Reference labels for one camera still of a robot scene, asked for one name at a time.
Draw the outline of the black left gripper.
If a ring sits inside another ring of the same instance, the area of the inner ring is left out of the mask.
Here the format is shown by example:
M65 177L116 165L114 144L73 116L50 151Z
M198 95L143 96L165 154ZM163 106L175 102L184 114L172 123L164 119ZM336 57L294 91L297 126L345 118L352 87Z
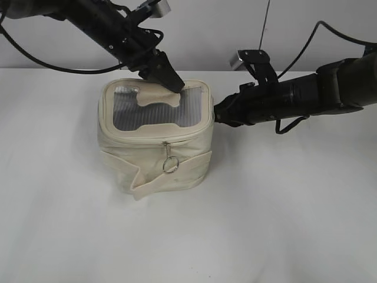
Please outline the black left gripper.
M157 49L163 37L162 31L140 28L129 18L97 18L97 44L118 60L117 65L98 72L127 67L139 71L138 75L144 80L179 93L185 83L171 66L166 53Z

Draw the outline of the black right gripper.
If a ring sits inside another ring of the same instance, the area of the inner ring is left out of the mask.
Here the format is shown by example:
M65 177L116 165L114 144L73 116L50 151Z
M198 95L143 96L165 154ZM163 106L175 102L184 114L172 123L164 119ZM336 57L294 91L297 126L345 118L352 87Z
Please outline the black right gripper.
M264 85L247 83L239 86L239 92L227 96L214 106L214 121L230 127L254 126L265 122L254 103L265 95Z

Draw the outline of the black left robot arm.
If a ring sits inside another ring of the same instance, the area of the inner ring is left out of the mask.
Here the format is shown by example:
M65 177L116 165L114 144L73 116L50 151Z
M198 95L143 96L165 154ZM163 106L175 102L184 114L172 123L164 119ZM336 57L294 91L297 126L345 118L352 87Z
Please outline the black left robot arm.
M163 33L139 26L155 16L160 3L144 1L131 11L112 1L1 1L1 12L10 19L67 20L131 71L142 71L168 63L166 54L156 48Z

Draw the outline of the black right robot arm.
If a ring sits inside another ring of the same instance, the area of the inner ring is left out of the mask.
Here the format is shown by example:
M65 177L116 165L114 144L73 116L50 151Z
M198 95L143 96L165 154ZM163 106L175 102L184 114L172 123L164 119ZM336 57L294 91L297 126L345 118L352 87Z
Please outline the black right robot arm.
M241 50L239 61L257 80L215 105L214 120L231 127L275 121L277 134L310 116L363 110L376 103L376 51L323 65L315 73L280 82L270 57L260 50Z

